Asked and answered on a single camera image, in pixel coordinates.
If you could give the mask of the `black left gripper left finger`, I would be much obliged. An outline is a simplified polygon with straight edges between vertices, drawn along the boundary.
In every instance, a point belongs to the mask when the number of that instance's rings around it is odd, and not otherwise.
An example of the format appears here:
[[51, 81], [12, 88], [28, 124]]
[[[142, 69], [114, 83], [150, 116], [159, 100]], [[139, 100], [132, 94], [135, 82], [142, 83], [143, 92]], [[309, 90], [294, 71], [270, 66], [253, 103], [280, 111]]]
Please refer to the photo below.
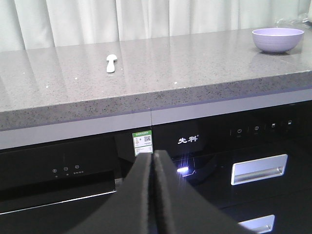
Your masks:
[[152, 155], [139, 154], [120, 188], [71, 234], [148, 234]]

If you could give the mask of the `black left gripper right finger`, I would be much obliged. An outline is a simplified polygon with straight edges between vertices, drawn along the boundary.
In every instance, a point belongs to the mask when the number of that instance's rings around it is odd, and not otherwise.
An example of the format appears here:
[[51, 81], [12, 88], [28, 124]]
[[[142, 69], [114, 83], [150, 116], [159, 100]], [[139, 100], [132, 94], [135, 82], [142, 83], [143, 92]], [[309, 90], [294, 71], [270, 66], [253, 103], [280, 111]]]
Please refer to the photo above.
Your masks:
[[160, 234], [244, 234], [242, 227], [204, 199], [182, 176], [165, 150], [154, 158], [156, 223]]

